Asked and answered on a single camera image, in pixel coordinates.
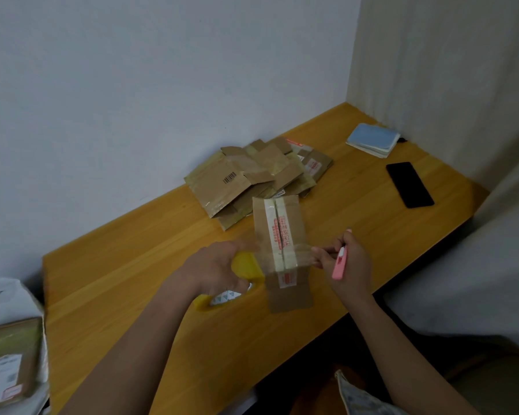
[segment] smartphone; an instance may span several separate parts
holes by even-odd
[[[408,208],[429,207],[435,202],[409,161],[386,165],[386,171]]]

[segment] blue notebook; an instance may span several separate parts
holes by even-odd
[[[346,140],[346,144],[374,156],[386,158],[399,138],[400,134],[392,129],[359,124]]]

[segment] tape roll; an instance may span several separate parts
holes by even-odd
[[[247,279],[252,284],[246,294],[258,289],[265,281],[260,265],[251,252],[238,252],[232,260],[231,269],[239,278]],[[241,294],[230,291],[223,292],[216,297],[201,294],[194,299],[193,304],[197,311],[207,312],[227,306],[233,300],[241,299],[240,296]]]

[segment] wooden desk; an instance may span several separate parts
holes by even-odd
[[[353,228],[371,253],[373,290],[469,219],[488,194],[411,143],[382,160],[344,144],[374,120],[343,103],[284,135],[335,164],[301,201],[311,244]],[[406,209],[385,165],[411,161],[436,205]],[[202,246],[253,231],[247,217],[227,232],[186,186],[44,257],[46,328],[54,412],[135,320],[162,280]],[[270,314],[262,289],[220,310],[187,312],[152,414],[216,414],[345,314],[316,269],[315,306]]]

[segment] white curtain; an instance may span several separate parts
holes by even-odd
[[[519,0],[361,0],[347,101],[494,188],[519,162]]]
[[[519,0],[362,0],[347,101],[492,190],[390,307],[423,333],[519,344]]]

